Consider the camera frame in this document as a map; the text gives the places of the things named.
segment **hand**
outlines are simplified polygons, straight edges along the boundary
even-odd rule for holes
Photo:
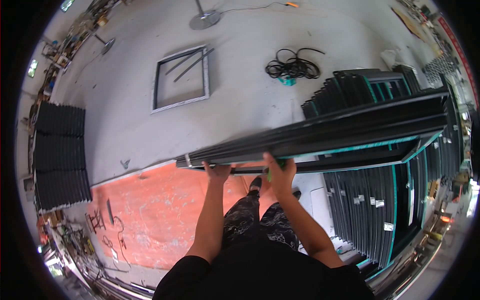
[[[230,165],[217,165],[214,168],[210,168],[207,162],[202,162],[208,176],[208,183],[215,183],[223,185],[230,175],[232,167]]]
[[[272,184],[272,190],[276,198],[280,201],[280,198],[291,195],[293,177],[295,173],[297,173],[297,165],[293,161],[293,158],[286,160],[283,170],[270,153],[264,153],[264,160],[271,174],[272,180],[270,183]]]

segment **person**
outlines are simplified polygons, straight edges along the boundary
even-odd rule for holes
[[[223,216],[231,167],[210,168],[193,245],[156,287],[153,299],[374,299],[355,265],[338,257],[327,233],[292,194],[297,167],[264,159],[278,202],[259,219],[257,177]],[[299,241],[308,255],[298,251]]]

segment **window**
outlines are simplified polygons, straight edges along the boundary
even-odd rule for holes
[[[60,9],[62,12],[66,12],[67,9],[72,5],[75,0],[65,0],[61,5]]]
[[[35,75],[35,70],[37,66],[38,66],[38,61],[32,60],[32,63],[30,64],[30,68],[28,68],[27,75],[33,78],[33,76]]]

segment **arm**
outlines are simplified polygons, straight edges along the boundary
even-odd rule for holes
[[[216,166],[211,169],[203,162],[208,176],[208,188],[205,202],[198,217],[193,245],[187,255],[200,256],[210,264],[220,253],[223,236],[223,184],[227,180],[231,167]]]
[[[297,172],[293,159],[287,160],[284,170],[271,154],[265,153],[264,159],[272,176],[273,192],[308,255],[329,268],[345,265],[338,257],[325,230],[303,209],[291,193],[293,177]]]

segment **red banner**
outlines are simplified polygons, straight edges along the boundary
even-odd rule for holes
[[[475,103],[477,104],[477,109],[478,109],[479,99],[478,99],[477,85],[475,84],[475,81],[473,79],[472,70],[470,68],[470,65],[468,64],[467,58],[465,57],[465,54],[463,53],[462,48],[460,47],[460,43],[456,39],[455,35],[452,32],[452,29],[450,29],[450,26],[448,26],[445,19],[443,17],[440,17],[438,19],[438,23],[440,23],[440,25],[443,27],[445,32],[447,32],[448,37],[452,40],[452,44],[455,47],[455,50],[458,52],[460,59],[462,60],[465,70],[467,71],[468,80],[470,80],[470,84],[472,85],[473,96],[475,98]]]

